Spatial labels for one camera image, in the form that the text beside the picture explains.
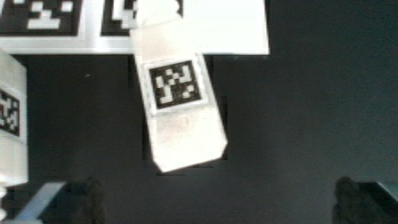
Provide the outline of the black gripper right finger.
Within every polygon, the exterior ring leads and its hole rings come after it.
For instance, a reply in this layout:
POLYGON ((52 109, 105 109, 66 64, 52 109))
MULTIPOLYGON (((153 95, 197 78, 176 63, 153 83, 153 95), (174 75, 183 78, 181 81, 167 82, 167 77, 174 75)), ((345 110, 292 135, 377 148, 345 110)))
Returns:
POLYGON ((398 224, 398 182, 341 177, 334 196, 332 224, 398 224))

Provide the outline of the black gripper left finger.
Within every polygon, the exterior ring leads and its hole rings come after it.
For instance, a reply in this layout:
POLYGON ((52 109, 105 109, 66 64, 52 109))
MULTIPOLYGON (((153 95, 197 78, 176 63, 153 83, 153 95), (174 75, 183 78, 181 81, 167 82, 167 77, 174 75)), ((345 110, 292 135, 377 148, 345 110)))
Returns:
POLYGON ((96 178, 66 183, 41 220, 45 224, 105 224, 105 191, 96 178))

